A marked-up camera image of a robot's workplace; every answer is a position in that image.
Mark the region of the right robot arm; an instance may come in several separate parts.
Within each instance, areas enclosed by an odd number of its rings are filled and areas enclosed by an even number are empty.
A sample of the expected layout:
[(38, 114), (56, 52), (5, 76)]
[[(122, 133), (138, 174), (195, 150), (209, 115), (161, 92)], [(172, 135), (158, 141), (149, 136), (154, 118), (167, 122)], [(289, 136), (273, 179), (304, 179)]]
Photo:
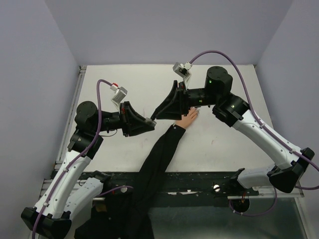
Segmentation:
[(227, 70), (213, 66), (207, 70), (204, 88), (188, 89), (189, 67), (175, 64), (173, 70), (183, 78), (174, 81), (169, 95), (155, 109), (152, 120), (179, 120), (192, 107), (212, 107), (221, 122), (239, 131), (273, 161), (273, 165), (258, 169), (239, 169), (231, 178), (230, 191), (241, 195), (253, 187), (273, 186), (284, 193), (297, 187), (315, 153), (289, 143), (256, 115), (241, 97), (231, 93), (233, 78)]

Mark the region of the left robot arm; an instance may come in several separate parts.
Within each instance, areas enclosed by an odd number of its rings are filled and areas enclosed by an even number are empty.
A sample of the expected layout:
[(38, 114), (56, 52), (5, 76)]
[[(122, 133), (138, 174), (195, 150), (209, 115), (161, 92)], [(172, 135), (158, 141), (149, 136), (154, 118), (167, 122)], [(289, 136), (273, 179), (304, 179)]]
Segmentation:
[(76, 130), (53, 181), (34, 207), (26, 207), (21, 218), (33, 234), (47, 239), (67, 236), (74, 218), (95, 196), (110, 193), (110, 176), (95, 171), (79, 189), (74, 190), (84, 169), (93, 160), (103, 142), (100, 132), (121, 129), (125, 137), (136, 136), (155, 128), (155, 117), (145, 118), (129, 102), (118, 112), (103, 112), (91, 101), (76, 110)]

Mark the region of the black sleeve forearm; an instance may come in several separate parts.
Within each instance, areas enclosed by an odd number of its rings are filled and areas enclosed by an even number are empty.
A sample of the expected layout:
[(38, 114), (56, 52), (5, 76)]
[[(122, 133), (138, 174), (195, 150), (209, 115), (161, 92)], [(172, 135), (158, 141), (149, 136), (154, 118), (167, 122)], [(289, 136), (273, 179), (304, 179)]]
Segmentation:
[(138, 172), (133, 190), (126, 194), (107, 194), (106, 211), (95, 207), (91, 217), (75, 230), (76, 239), (152, 239), (154, 233), (148, 216), (157, 191), (185, 129), (177, 125), (168, 128), (153, 146)]

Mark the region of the glitter nail polish bottle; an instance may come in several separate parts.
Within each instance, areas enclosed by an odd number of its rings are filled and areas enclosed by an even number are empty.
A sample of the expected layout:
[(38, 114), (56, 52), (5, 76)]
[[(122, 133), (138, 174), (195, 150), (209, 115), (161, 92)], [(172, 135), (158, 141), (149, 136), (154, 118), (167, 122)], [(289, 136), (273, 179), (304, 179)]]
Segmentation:
[(152, 125), (153, 127), (156, 126), (156, 122), (150, 118), (146, 118), (146, 123), (149, 124), (149, 125)]

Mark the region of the mannequin hand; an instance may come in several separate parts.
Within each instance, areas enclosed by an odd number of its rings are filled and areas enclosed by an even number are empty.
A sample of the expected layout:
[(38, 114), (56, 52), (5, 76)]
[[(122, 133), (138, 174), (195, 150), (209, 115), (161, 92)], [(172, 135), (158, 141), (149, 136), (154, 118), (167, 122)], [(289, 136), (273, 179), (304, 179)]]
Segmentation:
[(174, 125), (187, 129), (198, 117), (199, 110), (197, 108), (191, 108), (186, 116), (182, 115), (180, 120), (175, 121)]

